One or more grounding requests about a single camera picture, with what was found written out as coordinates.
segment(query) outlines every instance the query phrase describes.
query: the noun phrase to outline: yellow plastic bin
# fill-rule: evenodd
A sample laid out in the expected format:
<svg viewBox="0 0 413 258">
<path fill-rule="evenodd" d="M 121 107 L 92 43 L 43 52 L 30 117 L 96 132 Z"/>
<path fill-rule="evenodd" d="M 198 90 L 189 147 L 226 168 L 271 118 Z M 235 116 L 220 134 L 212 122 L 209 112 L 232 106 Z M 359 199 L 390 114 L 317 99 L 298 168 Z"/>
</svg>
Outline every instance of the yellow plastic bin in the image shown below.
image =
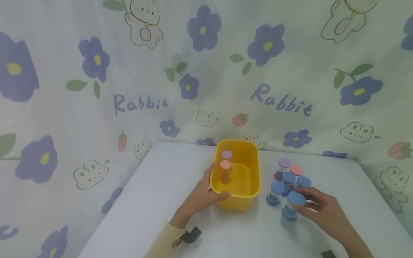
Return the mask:
<svg viewBox="0 0 413 258">
<path fill-rule="evenodd" d="M 223 151 L 231 151 L 230 181 L 220 180 L 220 163 L 225 160 Z M 235 211 L 246 211 L 251 207 L 254 198 L 261 190 L 261 175 L 259 168 L 259 152 L 254 143 L 240 140 L 224 140 L 216 147 L 215 166 L 211 172 L 209 183 L 216 193 L 228 191 L 232 196 L 218 202 L 218 206 Z"/>
</svg>

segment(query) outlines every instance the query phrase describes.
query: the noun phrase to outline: strawberry print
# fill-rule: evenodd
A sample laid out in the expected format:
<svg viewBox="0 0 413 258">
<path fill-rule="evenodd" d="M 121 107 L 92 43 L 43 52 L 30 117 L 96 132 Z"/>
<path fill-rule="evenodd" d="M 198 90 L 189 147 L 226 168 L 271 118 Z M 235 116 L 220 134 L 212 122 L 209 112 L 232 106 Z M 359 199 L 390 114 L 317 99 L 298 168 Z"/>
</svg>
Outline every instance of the strawberry print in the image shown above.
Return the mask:
<svg viewBox="0 0 413 258">
<path fill-rule="evenodd" d="M 239 113 L 238 115 L 234 116 L 232 119 L 233 125 L 235 125 L 236 127 L 244 126 L 248 121 L 247 116 L 248 114 L 243 113 Z"/>
<path fill-rule="evenodd" d="M 409 142 L 398 142 L 389 148 L 387 154 L 394 159 L 406 159 L 410 158 L 412 151 Z"/>
<path fill-rule="evenodd" d="M 126 137 L 126 134 L 124 134 L 122 130 L 122 133 L 119 134 L 118 136 L 118 150 L 120 152 L 124 151 L 126 149 L 127 143 L 128 143 L 128 138 Z"/>
</svg>

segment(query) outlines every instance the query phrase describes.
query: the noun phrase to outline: tabletop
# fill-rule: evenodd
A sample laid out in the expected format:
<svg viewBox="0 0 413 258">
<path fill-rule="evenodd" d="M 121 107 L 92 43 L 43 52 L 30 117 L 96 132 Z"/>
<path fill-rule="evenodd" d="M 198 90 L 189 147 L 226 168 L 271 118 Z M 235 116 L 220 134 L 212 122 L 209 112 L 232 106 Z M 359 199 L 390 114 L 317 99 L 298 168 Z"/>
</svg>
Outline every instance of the tabletop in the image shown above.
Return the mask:
<svg viewBox="0 0 413 258">
<path fill-rule="evenodd" d="M 141 258 L 175 210 L 202 179 L 216 147 L 156 142 L 130 178 L 120 197 L 90 238 L 80 258 Z M 312 221 L 281 216 L 266 203 L 279 158 L 300 165 L 313 186 L 335 196 L 374 257 L 411 257 L 413 240 L 379 192 L 352 159 L 260 151 L 262 189 L 246 212 L 213 206 L 196 214 L 187 226 L 202 234 L 183 244 L 177 257 L 314 257 L 331 250 L 347 257 L 344 248 Z"/>
</svg>

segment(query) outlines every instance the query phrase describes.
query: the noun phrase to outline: finger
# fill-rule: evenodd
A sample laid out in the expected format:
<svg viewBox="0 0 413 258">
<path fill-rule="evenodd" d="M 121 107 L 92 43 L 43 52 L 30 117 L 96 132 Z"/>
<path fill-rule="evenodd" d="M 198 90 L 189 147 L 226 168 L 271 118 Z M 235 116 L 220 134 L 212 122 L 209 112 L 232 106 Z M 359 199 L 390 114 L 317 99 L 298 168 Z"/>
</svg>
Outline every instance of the finger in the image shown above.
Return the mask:
<svg viewBox="0 0 413 258">
<path fill-rule="evenodd" d="M 320 200 L 318 198 L 315 198 L 314 196 L 309 195 L 309 194 L 306 194 L 304 196 L 305 196 L 306 200 L 312 201 L 316 204 L 320 204 Z"/>
<path fill-rule="evenodd" d="M 304 205 L 307 208 L 313 209 L 315 211 L 320 211 L 321 207 L 313 202 L 306 202 L 306 204 Z"/>
<path fill-rule="evenodd" d="M 204 178 L 202 179 L 202 181 L 204 181 L 204 182 L 209 182 L 209 176 L 211 175 L 211 171 L 212 171 L 212 169 L 214 168 L 214 164 L 215 164 L 215 163 L 212 163 L 212 164 L 209 166 L 209 168 L 207 168 L 207 169 L 205 170 Z"/>
<path fill-rule="evenodd" d="M 320 190 L 314 188 L 314 187 L 303 187 L 303 188 L 298 188 L 296 190 L 297 192 L 301 194 L 309 194 L 314 196 L 317 199 L 322 199 L 323 197 L 326 196 L 325 193 L 321 192 Z"/>
<path fill-rule="evenodd" d="M 299 205 L 293 205 L 293 208 L 296 212 L 300 213 L 304 217 L 309 218 L 310 220 L 316 222 L 316 220 L 318 218 L 318 216 L 317 216 L 318 212 L 311 211 L 308 208 L 306 208 L 304 206 L 299 206 Z"/>
<path fill-rule="evenodd" d="M 230 192 L 222 192 L 220 194 L 216 194 L 215 192 L 213 192 L 211 194 L 211 200 L 212 203 L 215 203 L 217 201 L 223 201 L 225 199 L 228 199 L 229 197 L 231 197 L 231 193 Z"/>
</svg>

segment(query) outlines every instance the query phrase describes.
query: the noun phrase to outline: purple flower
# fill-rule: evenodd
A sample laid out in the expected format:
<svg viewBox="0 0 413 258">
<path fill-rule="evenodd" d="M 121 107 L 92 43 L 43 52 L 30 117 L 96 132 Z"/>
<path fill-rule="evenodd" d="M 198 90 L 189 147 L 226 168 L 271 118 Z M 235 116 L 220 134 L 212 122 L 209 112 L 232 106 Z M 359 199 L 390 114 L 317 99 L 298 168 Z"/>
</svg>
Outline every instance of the purple flower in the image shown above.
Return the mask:
<svg viewBox="0 0 413 258">
<path fill-rule="evenodd" d="M 0 92 L 12 101 L 25 102 L 38 88 L 39 80 L 26 42 L 15 43 L 0 32 Z"/>
<path fill-rule="evenodd" d="M 366 104 L 370 101 L 371 95 L 379 92 L 382 87 L 382 81 L 373 80 L 371 76 L 363 77 L 341 89 L 340 104 L 343 106 L 348 104 L 354 106 Z"/>
<path fill-rule="evenodd" d="M 18 228 L 14 228 L 10 231 L 10 233 L 5 233 L 7 229 L 9 229 L 9 225 L 2 226 L 2 227 L 0 226 L 0 240 L 6 240 L 9 238 L 12 238 L 15 235 L 17 235 L 17 233 L 19 232 Z"/>
<path fill-rule="evenodd" d="M 301 130 L 298 133 L 286 133 L 284 135 L 285 141 L 282 144 L 286 147 L 293 147 L 294 149 L 302 148 L 304 145 L 309 144 L 312 140 L 312 138 L 308 135 L 308 130 Z"/>
<path fill-rule="evenodd" d="M 180 133 L 180 128 L 175 126 L 175 122 L 169 119 L 168 121 L 162 121 L 159 124 L 159 127 L 162 129 L 162 133 L 165 136 L 175 138 Z"/>
<path fill-rule="evenodd" d="M 403 32 L 406 37 L 401 41 L 401 48 L 404 50 L 413 50 L 413 15 L 404 24 Z"/>
<path fill-rule="evenodd" d="M 197 144 L 215 146 L 214 140 L 212 138 L 205 138 L 204 140 L 203 139 L 198 139 Z"/>
<path fill-rule="evenodd" d="M 109 55 L 103 51 L 102 44 L 97 37 L 92 37 L 90 41 L 84 39 L 79 43 L 79 50 L 85 58 L 83 61 L 83 71 L 90 78 L 99 77 L 101 82 L 106 81 L 106 68 L 109 67 Z"/>
<path fill-rule="evenodd" d="M 37 258 L 61 258 L 67 245 L 67 226 L 54 231 L 42 245 L 42 253 Z"/>
<path fill-rule="evenodd" d="M 46 135 L 23 149 L 15 175 L 23 180 L 33 179 L 34 182 L 42 184 L 49 181 L 56 167 L 57 152 L 53 147 L 53 139 Z"/>
<path fill-rule="evenodd" d="M 275 27 L 262 25 L 255 32 L 255 41 L 248 46 L 248 56 L 256 59 L 257 67 L 263 66 L 272 57 L 276 57 L 284 50 L 285 27 L 279 24 Z"/>
<path fill-rule="evenodd" d="M 218 32 L 221 30 L 221 18 L 211 14 L 207 5 L 198 9 L 197 17 L 188 22 L 188 34 L 193 39 L 192 45 L 196 51 L 204 48 L 213 49 L 218 43 Z"/>
<path fill-rule="evenodd" d="M 325 151 L 323 152 L 323 156 L 336 157 L 336 158 L 347 158 L 347 153 L 345 152 L 335 153 L 333 151 Z"/>
<path fill-rule="evenodd" d="M 102 207 L 102 213 L 103 214 L 107 214 L 110 210 L 110 208 L 112 208 L 112 205 L 115 203 L 115 201 L 118 199 L 119 195 L 121 195 L 121 192 L 123 191 L 123 188 L 116 188 L 112 195 L 110 196 L 110 199 L 105 202 L 105 204 Z"/>
<path fill-rule="evenodd" d="M 195 99 L 198 96 L 199 81 L 188 73 L 179 81 L 179 87 L 181 88 L 181 96 L 184 99 Z"/>
</svg>

